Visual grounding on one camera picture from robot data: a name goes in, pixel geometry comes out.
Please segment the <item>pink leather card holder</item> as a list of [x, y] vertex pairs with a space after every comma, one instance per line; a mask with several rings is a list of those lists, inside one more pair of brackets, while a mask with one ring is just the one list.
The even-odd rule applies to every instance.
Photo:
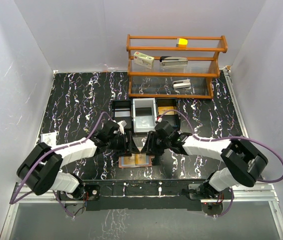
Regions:
[[131, 156], [121, 156], [119, 158], [119, 168], [143, 168], [151, 167], [155, 157], [146, 154], [132, 154]]

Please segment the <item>gold VIP credit card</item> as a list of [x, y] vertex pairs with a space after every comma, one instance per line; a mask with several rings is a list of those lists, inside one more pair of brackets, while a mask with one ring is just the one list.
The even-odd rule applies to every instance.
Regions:
[[146, 154], [135, 154], [135, 165], [136, 166], [151, 166], [152, 165], [152, 160], [149, 155]]

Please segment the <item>black white organizer tray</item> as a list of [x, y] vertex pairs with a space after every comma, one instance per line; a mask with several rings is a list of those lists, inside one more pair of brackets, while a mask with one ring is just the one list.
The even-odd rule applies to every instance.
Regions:
[[[111, 117], [116, 122], [124, 121], [126, 125], [124, 130], [136, 134], [148, 133], [153, 131], [158, 115], [158, 107], [175, 106], [177, 109], [177, 100], [175, 98], [132, 98], [124, 100], [112, 100], [110, 104]], [[116, 111], [130, 111], [130, 117], [115, 117]], [[174, 115], [164, 115], [163, 120], [176, 130], [181, 128], [181, 117], [179, 113]]]

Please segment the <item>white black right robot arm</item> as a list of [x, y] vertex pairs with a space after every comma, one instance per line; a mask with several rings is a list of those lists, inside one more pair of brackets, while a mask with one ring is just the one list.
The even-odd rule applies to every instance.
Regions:
[[153, 131], [148, 132], [140, 152], [150, 156], [161, 156], [166, 149], [180, 155], [216, 159], [225, 164], [225, 168], [210, 174], [196, 188], [183, 190], [184, 194], [202, 198], [217, 198], [223, 190], [238, 184], [253, 187], [268, 164], [267, 157], [246, 139], [195, 138], [191, 133], [178, 132], [163, 120]]

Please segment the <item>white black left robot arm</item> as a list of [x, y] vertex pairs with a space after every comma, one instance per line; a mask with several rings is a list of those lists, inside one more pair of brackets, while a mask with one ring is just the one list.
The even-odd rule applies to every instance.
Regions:
[[78, 200], [84, 196], [84, 182], [74, 173], [61, 168], [81, 159], [89, 159], [112, 150], [118, 156], [131, 156], [140, 151], [132, 133], [125, 131], [125, 121], [107, 121], [87, 138], [57, 145], [38, 143], [16, 171], [16, 175], [31, 191], [40, 196], [49, 190], [67, 193]]

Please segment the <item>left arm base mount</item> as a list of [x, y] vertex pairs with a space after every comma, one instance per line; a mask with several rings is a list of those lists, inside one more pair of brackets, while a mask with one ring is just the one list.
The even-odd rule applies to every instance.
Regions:
[[67, 193], [65, 190], [53, 190], [52, 193], [66, 215], [74, 220], [91, 207], [92, 203], [100, 200], [101, 187], [97, 184], [83, 183], [73, 193]]

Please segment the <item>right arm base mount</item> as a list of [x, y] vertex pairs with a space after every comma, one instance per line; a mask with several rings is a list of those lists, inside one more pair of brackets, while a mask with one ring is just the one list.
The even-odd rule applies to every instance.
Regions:
[[224, 210], [223, 201], [225, 200], [225, 191], [217, 191], [210, 185], [203, 184], [189, 184], [187, 188], [181, 190], [181, 195], [186, 196], [190, 200], [207, 200], [212, 202], [204, 202], [202, 204], [202, 211], [209, 217], [220, 217], [225, 215], [234, 202], [234, 192], [232, 189], [228, 189], [230, 194], [230, 203], [226, 210]]

